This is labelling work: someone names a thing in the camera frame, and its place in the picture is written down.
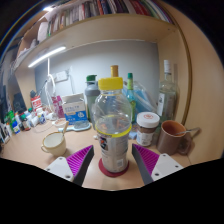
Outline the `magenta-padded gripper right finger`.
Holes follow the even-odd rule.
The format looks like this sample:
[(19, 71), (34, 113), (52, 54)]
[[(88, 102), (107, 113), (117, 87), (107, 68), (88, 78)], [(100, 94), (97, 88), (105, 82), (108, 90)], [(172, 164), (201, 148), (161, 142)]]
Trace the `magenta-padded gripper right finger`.
[(132, 145), (132, 155), (145, 185), (182, 169), (182, 166), (168, 154), (158, 155), (140, 145)]

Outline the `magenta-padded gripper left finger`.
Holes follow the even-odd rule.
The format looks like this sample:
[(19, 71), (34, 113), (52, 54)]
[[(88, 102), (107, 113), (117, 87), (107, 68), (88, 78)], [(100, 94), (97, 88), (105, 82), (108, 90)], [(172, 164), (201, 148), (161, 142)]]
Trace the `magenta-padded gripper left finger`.
[(58, 157), (45, 171), (81, 186), (94, 156), (94, 146), (87, 146), (74, 154)]

